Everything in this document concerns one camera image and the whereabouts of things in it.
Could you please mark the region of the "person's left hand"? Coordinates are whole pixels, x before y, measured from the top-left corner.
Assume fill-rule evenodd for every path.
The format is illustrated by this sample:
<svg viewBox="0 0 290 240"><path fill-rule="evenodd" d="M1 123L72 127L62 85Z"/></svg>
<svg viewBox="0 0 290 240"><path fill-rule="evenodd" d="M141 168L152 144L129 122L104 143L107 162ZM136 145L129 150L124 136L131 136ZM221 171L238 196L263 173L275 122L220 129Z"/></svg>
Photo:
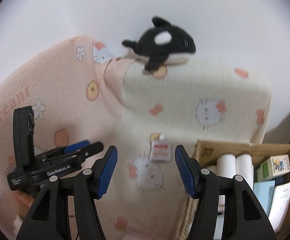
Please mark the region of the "person's left hand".
<svg viewBox="0 0 290 240"><path fill-rule="evenodd" d="M25 193L23 191L14 191L13 197L18 205L18 215L16 216L13 224L14 229L18 231L30 207L34 202L34 199L28 193Z"/></svg>

